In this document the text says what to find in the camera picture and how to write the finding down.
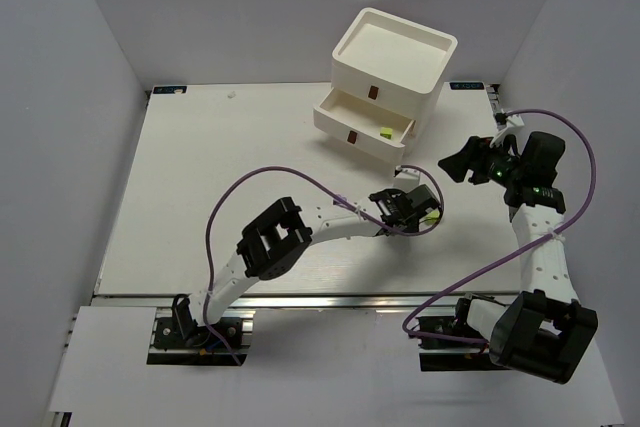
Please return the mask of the purple and yellow lego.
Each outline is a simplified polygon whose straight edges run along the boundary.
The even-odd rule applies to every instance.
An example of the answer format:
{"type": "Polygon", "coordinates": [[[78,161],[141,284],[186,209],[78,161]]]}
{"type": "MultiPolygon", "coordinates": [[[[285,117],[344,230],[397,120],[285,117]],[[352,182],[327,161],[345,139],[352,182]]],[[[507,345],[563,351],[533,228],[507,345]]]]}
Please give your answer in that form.
{"type": "Polygon", "coordinates": [[[421,222],[425,225],[431,226],[437,224],[440,221],[441,214],[437,211],[432,211],[421,219],[421,222]]]}

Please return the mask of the yellow-green lego brick separated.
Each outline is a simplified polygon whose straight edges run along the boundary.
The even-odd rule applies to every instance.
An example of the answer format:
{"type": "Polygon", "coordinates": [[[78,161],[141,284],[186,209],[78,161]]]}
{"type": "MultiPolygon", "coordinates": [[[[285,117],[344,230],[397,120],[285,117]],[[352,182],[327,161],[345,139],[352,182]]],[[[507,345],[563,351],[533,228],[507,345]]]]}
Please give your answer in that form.
{"type": "Polygon", "coordinates": [[[380,129],[379,135],[383,138],[391,140],[393,137],[393,129],[388,127],[382,127],[380,129]]]}

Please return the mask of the white three-drawer cabinet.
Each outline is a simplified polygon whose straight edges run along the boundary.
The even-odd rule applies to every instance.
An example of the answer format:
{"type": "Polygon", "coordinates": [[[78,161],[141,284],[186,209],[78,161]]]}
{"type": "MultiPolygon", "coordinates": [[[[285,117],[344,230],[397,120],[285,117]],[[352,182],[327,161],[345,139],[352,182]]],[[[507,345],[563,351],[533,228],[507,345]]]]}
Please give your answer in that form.
{"type": "Polygon", "coordinates": [[[374,9],[362,9],[332,52],[327,96],[314,126],[397,165],[424,132],[440,96],[456,37],[374,9]],[[391,140],[379,135],[393,129],[391,140]]]}

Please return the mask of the purple lego brick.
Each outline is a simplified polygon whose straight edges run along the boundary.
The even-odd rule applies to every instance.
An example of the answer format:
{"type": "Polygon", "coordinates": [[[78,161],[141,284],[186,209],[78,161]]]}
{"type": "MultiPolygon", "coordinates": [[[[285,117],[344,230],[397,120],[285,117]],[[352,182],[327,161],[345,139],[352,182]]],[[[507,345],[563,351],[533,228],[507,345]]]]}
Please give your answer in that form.
{"type": "Polygon", "coordinates": [[[344,196],[337,195],[333,198],[333,204],[342,208],[346,208],[349,205],[349,202],[344,196]]]}

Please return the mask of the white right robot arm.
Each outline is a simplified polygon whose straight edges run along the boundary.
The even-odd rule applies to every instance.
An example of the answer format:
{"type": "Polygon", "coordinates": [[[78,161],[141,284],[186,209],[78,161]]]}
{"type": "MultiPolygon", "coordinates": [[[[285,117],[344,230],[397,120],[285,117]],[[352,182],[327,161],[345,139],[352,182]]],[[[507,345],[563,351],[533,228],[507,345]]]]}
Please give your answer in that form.
{"type": "Polygon", "coordinates": [[[510,304],[466,296],[456,305],[453,331],[479,334],[493,364],[558,384],[571,379],[598,327],[596,312],[580,304],[570,281],[559,232],[566,206],[553,182],[564,152],[564,141],[544,132],[531,133],[520,154],[472,136],[438,163],[457,183],[504,187],[522,251],[518,296],[510,304]]]}

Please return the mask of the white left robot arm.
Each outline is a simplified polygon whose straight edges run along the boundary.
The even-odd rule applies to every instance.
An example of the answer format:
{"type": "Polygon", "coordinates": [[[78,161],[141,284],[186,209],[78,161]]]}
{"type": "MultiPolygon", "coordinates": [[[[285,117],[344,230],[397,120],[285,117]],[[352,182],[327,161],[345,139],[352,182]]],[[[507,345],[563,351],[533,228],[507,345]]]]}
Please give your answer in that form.
{"type": "Polygon", "coordinates": [[[387,188],[353,207],[334,202],[303,208],[290,197],[281,198],[242,230],[234,253],[213,272],[205,290],[176,298],[174,330],[188,347],[201,346],[213,336],[207,327],[228,307],[256,283],[288,273],[309,247],[352,237],[416,234],[432,212],[441,213],[442,205],[426,185],[410,192],[387,188]]]}

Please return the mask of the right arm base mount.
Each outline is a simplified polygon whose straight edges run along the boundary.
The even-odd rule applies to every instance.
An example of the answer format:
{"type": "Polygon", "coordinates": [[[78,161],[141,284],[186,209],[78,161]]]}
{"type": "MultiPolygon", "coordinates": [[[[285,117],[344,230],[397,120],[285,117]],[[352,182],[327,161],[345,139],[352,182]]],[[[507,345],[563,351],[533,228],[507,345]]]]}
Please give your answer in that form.
{"type": "Polygon", "coordinates": [[[466,294],[460,298],[454,312],[447,316],[428,314],[419,316],[408,336],[418,340],[420,370],[433,372],[491,372],[505,371],[489,356],[489,341],[469,342],[480,334],[467,323],[472,300],[486,300],[505,307],[491,296],[466,294]]]}

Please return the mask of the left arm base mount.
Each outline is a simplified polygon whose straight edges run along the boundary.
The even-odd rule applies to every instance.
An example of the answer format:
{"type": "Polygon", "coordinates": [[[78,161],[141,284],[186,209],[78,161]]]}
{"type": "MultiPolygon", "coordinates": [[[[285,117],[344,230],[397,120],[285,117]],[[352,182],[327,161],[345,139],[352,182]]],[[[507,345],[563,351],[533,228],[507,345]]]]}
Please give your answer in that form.
{"type": "Polygon", "coordinates": [[[239,367],[249,349],[252,326],[248,318],[222,317],[213,326],[195,320],[186,294],[173,298],[171,309],[154,320],[148,365],[239,367]]]}

